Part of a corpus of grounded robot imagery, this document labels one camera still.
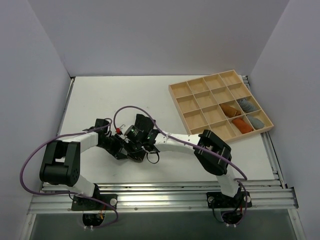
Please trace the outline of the black pinstriped underwear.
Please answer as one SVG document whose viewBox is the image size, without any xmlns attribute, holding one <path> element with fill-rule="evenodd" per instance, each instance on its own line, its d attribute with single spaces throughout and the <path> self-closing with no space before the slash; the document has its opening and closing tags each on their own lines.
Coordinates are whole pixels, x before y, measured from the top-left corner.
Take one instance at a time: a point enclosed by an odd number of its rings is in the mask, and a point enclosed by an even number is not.
<svg viewBox="0 0 320 240">
<path fill-rule="evenodd" d="M 144 131 L 144 133 L 147 135 L 150 131 L 154 131 L 154 123 L 152 120 L 144 116 L 142 114 L 136 114 L 135 123 L 134 126 L 136 126 L 138 129 Z"/>
</svg>

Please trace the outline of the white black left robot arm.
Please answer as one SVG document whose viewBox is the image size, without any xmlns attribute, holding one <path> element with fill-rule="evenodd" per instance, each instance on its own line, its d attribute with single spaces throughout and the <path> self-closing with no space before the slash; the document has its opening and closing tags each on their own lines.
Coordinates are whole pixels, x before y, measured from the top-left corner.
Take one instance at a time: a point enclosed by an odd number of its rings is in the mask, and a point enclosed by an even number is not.
<svg viewBox="0 0 320 240">
<path fill-rule="evenodd" d="M 98 118 L 95 125 L 85 129 L 79 135 L 65 140 L 53 140 L 46 145 L 39 178 L 51 185 L 61 185 L 80 194 L 83 204 L 90 210 L 100 206 L 101 197 L 97 184 L 81 175 L 81 153 L 93 147 L 106 150 L 117 160 L 127 158 L 122 146 L 114 135 L 110 134 L 111 119 Z"/>
</svg>

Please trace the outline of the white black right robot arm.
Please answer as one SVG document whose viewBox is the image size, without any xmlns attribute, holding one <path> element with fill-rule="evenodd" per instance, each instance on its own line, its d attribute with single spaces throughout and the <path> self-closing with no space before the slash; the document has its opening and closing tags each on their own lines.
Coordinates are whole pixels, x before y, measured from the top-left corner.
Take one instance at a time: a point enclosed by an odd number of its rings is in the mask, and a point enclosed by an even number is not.
<svg viewBox="0 0 320 240">
<path fill-rule="evenodd" d="M 212 131 L 174 134 L 153 129 L 145 133 L 132 126 L 124 136 L 129 143 L 148 154 L 178 152 L 194 155 L 204 170 L 216 176 L 223 203 L 232 207 L 240 201 L 239 184 L 232 170 L 235 165 L 231 162 L 231 148 Z"/>
</svg>

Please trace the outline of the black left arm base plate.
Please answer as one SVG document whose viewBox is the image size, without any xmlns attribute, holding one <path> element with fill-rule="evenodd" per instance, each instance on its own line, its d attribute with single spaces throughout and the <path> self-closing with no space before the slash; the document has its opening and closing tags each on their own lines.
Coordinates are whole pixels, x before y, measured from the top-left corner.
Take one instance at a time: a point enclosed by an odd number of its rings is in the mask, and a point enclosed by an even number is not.
<svg viewBox="0 0 320 240">
<path fill-rule="evenodd" d="M 101 202 L 107 203 L 113 208 L 117 208 L 118 195 L 117 194 L 102 194 L 98 198 Z M 91 200 L 84 197 L 74 196 L 71 210 L 72 211 L 100 211 L 100 210 L 111 210 L 110 206 L 106 206 L 95 200 Z"/>
</svg>

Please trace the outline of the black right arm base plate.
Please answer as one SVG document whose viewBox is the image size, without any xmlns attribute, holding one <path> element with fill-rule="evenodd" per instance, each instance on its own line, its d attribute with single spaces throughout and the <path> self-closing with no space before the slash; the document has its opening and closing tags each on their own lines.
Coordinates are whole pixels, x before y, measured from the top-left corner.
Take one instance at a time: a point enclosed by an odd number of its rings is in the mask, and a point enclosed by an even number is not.
<svg viewBox="0 0 320 240">
<path fill-rule="evenodd" d="M 229 197 L 221 192 L 207 192 L 207 206 L 211 209 L 235 209 L 235 208 L 248 208 L 252 207 L 252 201 L 250 193 L 246 194 L 244 191 L 238 192 L 234 197 Z"/>
</svg>

